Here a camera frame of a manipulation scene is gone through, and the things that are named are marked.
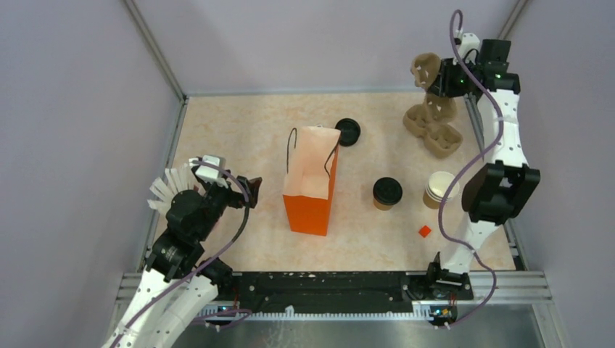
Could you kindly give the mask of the orange paper bag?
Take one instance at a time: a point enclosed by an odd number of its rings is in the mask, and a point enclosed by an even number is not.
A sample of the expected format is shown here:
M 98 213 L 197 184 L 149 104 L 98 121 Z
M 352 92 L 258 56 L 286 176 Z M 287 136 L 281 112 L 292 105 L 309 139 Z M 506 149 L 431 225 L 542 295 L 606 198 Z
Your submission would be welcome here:
M 340 139 L 340 130 L 322 126 L 289 132 L 282 197 L 291 231 L 327 235 Z

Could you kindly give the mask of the single pulp cup carrier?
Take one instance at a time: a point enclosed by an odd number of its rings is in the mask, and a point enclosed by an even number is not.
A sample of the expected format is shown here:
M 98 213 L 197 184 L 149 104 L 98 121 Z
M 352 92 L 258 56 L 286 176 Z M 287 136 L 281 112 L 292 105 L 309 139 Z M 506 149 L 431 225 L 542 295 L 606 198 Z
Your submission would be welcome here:
M 429 88 L 438 81 L 441 58 L 432 52 L 419 54 L 411 63 L 410 71 L 415 79 L 415 86 L 425 92 L 424 100 L 417 104 L 412 112 L 413 118 L 427 123 L 449 123 L 457 115 L 455 100 L 430 92 Z

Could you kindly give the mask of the single brown paper cup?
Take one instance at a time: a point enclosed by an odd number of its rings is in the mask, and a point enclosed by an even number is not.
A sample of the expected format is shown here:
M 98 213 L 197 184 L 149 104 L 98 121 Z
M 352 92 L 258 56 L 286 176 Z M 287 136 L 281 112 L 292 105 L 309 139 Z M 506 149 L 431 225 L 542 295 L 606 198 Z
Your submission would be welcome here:
M 383 204 L 380 201 L 378 201 L 377 199 L 373 200 L 373 205 L 376 209 L 381 210 L 381 211 L 388 211 L 391 210 L 395 204 Z

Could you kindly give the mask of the single black cup lid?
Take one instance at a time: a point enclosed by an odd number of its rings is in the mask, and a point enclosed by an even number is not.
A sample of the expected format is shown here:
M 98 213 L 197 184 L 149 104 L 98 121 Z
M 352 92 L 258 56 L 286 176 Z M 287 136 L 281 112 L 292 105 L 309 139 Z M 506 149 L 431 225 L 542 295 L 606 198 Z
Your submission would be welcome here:
M 396 205 L 403 197 L 403 188 L 394 178 L 383 177 L 378 179 L 372 189 L 373 198 L 385 206 Z

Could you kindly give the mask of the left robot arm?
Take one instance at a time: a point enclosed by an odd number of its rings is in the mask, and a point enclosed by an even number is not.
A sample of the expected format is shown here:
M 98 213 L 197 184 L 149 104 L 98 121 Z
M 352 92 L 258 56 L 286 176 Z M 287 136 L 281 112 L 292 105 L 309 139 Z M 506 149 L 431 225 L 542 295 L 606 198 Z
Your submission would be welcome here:
M 205 305 L 232 291 L 232 272 L 217 254 L 199 261 L 202 242 L 228 207 L 244 211 L 238 229 L 243 232 L 262 178 L 239 176 L 240 190 L 234 191 L 227 175 L 208 183 L 176 169 L 165 174 L 166 182 L 158 178 L 151 185 L 156 199 L 148 204 L 165 215 L 167 228 L 154 242 L 136 293 L 105 347 L 171 347 Z

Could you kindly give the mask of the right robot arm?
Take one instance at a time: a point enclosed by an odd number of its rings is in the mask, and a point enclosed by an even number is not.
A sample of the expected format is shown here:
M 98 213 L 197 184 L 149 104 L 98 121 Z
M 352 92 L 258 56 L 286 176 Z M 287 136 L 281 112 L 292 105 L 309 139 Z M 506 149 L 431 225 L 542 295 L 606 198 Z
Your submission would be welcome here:
M 469 287 L 470 266 L 480 260 L 479 249 L 507 220 L 519 215 L 541 179 L 521 146 L 517 116 L 521 88 L 518 75 L 508 71 L 510 41 L 455 36 L 451 46 L 454 57 L 441 69 L 436 93 L 475 96 L 484 147 L 447 185 L 445 196 L 478 160 L 483 165 L 463 188 L 465 216 L 454 235 L 442 233 L 449 244 L 429 264 L 425 288 L 435 299 Z

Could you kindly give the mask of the white plastic stirrers bundle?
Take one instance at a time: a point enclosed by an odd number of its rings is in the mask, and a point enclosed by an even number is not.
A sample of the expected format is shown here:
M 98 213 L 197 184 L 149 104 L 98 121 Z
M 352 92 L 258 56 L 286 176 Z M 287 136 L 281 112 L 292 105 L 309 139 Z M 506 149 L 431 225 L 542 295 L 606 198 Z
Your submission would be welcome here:
M 156 178 L 149 187 L 155 199 L 148 199 L 147 204 L 150 209 L 157 211 L 160 215 L 166 215 L 174 197 L 183 191 L 193 191 L 197 184 L 188 164 L 165 168 L 164 178 Z

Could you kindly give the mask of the brown pulp cup carrier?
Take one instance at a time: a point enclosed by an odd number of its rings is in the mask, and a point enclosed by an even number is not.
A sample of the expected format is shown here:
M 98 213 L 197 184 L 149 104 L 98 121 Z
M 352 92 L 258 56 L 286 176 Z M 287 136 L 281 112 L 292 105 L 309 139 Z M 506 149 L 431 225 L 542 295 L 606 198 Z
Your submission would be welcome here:
M 424 147 L 438 159 L 449 157 L 463 143 L 463 135 L 459 131 L 447 123 L 431 120 L 420 105 L 414 105 L 405 112 L 403 125 L 413 136 L 420 138 Z

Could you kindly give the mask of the stack of black lids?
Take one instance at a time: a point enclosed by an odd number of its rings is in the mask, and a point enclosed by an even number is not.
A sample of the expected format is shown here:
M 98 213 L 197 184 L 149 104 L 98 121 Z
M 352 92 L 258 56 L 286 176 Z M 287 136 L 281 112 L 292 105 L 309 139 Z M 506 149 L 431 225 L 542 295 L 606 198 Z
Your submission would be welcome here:
M 349 147 L 358 142 L 361 128 L 357 121 L 352 118 L 343 118 L 336 123 L 335 128 L 340 131 L 340 146 Z

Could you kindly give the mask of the stack of brown paper cups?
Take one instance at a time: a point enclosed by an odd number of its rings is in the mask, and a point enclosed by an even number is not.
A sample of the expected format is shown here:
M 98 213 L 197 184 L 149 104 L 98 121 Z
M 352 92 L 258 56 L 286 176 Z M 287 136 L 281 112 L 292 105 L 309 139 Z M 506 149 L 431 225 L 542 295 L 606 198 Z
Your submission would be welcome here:
M 445 171 L 432 173 L 426 182 L 423 203 L 426 207 L 437 210 L 443 202 L 444 195 L 455 176 Z

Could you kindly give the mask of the small red cube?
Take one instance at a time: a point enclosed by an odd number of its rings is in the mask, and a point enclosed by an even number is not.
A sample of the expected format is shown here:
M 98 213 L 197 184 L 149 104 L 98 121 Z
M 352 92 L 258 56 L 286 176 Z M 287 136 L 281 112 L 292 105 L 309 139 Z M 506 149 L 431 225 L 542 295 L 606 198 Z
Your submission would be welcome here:
M 422 226 L 419 230 L 418 230 L 418 234 L 422 237 L 422 238 L 426 238 L 430 233 L 432 232 L 432 229 L 427 226 L 424 225 Z

